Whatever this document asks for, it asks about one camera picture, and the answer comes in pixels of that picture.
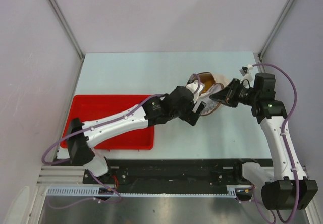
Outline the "beige mesh laundry bag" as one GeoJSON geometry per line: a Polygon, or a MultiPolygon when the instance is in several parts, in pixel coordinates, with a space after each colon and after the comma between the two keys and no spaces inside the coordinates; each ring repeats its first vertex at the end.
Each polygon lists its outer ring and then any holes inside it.
{"type": "MultiPolygon", "coordinates": [[[[200,77],[199,77],[198,74],[192,74],[190,76],[187,84],[192,83],[195,80],[198,80],[199,82],[201,82],[200,77]]],[[[219,102],[211,100],[209,98],[209,96],[211,94],[214,94],[214,93],[222,90],[229,83],[229,80],[223,74],[213,74],[213,76],[214,76],[214,79],[216,81],[215,84],[206,93],[201,93],[198,100],[197,100],[197,102],[196,102],[197,104],[199,104],[201,101],[206,103],[206,108],[202,112],[201,116],[210,115],[221,106],[221,104],[219,102]]]]}

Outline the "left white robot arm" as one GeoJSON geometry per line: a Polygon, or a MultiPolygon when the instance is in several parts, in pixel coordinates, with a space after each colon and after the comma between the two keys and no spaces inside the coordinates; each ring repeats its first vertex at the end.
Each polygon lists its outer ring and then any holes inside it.
{"type": "Polygon", "coordinates": [[[93,121],[70,121],[67,138],[69,162],[88,169],[100,183],[107,183],[112,172],[105,157],[94,153],[101,142],[121,134],[165,124],[180,118],[194,126],[205,108],[197,104],[204,89],[202,83],[190,83],[176,87],[170,94],[152,95],[140,104],[121,113],[93,121]]]}

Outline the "brown bra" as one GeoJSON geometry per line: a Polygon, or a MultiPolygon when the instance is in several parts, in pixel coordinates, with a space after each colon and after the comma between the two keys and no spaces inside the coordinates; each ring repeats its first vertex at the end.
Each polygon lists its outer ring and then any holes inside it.
{"type": "Polygon", "coordinates": [[[200,77],[201,83],[204,85],[201,93],[206,93],[216,82],[214,76],[210,72],[202,72],[198,75],[200,77]]]}

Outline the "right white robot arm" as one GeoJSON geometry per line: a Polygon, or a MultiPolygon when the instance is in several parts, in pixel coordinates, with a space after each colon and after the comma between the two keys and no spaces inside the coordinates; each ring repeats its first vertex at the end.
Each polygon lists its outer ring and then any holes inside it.
{"type": "Polygon", "coordinates": [[[236,108],[238,104],[251,107],[266,137],[274,173],[260,164],[247,162],[233,171],[238,184],[250,181],[261,189],[261,200],[268,210],[305,209],[318,191],[315,180],[303,170],[286,122],[287,112],[281,101],[275,100],[276,79],[273,74],[257,73],[253,87],[246,88],[239,79],[233,79],[224,89],[210,95],[222,105],[236,108]]]}

